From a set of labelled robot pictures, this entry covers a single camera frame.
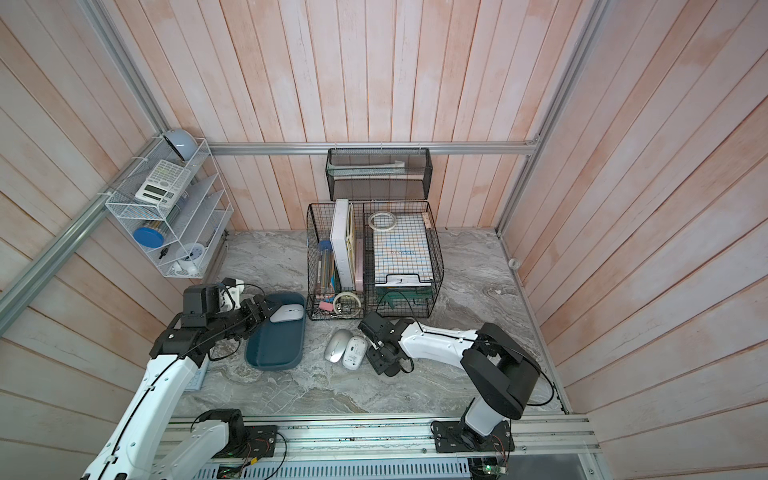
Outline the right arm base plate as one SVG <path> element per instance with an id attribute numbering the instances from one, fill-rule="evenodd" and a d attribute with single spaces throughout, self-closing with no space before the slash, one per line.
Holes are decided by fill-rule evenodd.
<path id="1" fill-rule="evenodd" d="M 483 436 L 461 421 L 438 421 L 430 425 L 438 453 L 511 453 L 515 451 L 510 424 L 499 422 L 492 432 Z"/>

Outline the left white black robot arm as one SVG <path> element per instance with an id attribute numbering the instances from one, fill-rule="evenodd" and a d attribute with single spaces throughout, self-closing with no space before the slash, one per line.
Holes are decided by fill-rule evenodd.
<path id="1" fill-rule="evenodd" d="M 177 403 L 210 350 L 221 340 L 249 338 L 280 308 L 278 301 L 255 295 L 223 310 L 221 297 L 234 289 L 208 284 L 184 291 L 182 311 L 155 340 L 138 390 L 83 478 L 190 479 L 216 456 L 251 456 L 241 412 L 214 409 L 200 415 L 163 459 L 156 457 Z"/>

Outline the white flat board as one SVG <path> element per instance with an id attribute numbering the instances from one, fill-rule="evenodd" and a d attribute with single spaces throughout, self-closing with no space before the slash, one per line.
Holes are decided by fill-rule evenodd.
<path id="1" fill-rule="evenodd" d="M 355 288 L 354 226 L 351 204 L 348 199 L 335 201 L 330 241 L 342 290 Z"/>

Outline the silver computer mouse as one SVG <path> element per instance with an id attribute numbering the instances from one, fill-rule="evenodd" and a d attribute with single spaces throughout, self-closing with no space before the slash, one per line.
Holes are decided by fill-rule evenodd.
<path id="1" fill-rule="evenodd" d="M 353 335 L 350 330 L 336 330 L 328 341 L 324 352 L 324 358 L 331 363 L 340 362 L 352 337 Z"/>

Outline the blue lidded jar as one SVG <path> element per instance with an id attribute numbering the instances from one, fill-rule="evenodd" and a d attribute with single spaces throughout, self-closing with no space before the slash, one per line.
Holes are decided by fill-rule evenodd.
<path id="1" fill-rule="evenodd" d="M 166 223 L 162 220 L 145 221 L 132 234 L 139 245 L 149 249 L 161 247 L 166 235 Z"/>

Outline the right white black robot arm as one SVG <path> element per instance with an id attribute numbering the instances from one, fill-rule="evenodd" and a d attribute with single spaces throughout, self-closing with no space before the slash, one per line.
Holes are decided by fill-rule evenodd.
<path id="1" fill-rule="evenodd" d="M 393 377 L 405 361 L 419 359 L 462 369 L 478 393 L 459 422 L 472 439 L 490 437 L 504 419 L 520 419 L 543 377 L 538 362 L 494 323 L 448 330 L 412 317 L 393 322 L 370 313 L 358 328 L 370 343 L 366 357 L 379 375 Z"/>

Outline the beige tape roll in basket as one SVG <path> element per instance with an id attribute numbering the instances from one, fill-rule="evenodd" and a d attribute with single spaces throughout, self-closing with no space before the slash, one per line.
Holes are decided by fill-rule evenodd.
<path id="1" fill-rule="evenodd" d="M 333 312 L 339 315 L 356 315 L 363 309 L 360 296 L 353 291 L 338 293 L 332 301 Z"/>

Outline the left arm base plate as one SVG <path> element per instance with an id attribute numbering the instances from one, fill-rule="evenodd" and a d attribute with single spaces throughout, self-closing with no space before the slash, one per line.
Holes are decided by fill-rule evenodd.
<path id="1" fill-rule="evenodd" d="M 237 428 L 234 438 L 213 459 L 272 458 L 277 441 L 277 425 L 257 425 Z"/>

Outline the black mesh wall basket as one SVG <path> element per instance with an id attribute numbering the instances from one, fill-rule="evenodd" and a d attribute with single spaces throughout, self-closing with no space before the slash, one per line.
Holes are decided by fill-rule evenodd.
<path id="1" fill-rule="evenodd" d="M 325 164 L 332 201 L 426 200 L 432 174 L 427 148 L 331 148 Z"/>

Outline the white mouse with label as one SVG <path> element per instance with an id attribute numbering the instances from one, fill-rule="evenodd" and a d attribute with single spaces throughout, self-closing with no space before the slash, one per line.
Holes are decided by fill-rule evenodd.
<path id="1" fill-rule="evenodd" d="M 368 346 L 369 342 L 366 338 L 353 336 L 349 340 L 342 357 L 343 367 L 350 371 L 358 370 L 366 358 Z"/>

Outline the checkered notebook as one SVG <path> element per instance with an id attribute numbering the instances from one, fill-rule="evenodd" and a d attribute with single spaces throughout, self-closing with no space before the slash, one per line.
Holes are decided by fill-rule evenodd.
<path id="1" fill-rule="evenodd" d="M 417 287 L 429 285 L 433 268 L 422 213 L 394 214 L 396 227 L 373 232 L 374 284 L 376 287 Z"/>

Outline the dark teal storage box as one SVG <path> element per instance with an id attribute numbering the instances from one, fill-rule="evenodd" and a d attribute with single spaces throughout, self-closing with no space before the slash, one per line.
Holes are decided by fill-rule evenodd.
<path id="1" fill-rule="evenodd" d="M 266 301 L 272 308 L 296 307 L 298 318 L 264 322 L 249 338 L 245 359 L 250 366 L 261 371 L 290 370 L 296 367 L 303 357 L 306 300 L 297 292 L 276 292 L 268 294 Z"/>

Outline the white calculator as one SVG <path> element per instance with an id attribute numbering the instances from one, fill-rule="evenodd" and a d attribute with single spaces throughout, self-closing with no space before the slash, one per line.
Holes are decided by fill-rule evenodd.
<path id="1" fill-rule="evenodd" d="M 192 172 L 168 160 L 159 160 L 134 195 L 138 201 L 161 210 L 173 207 L 186 189 Z"/>

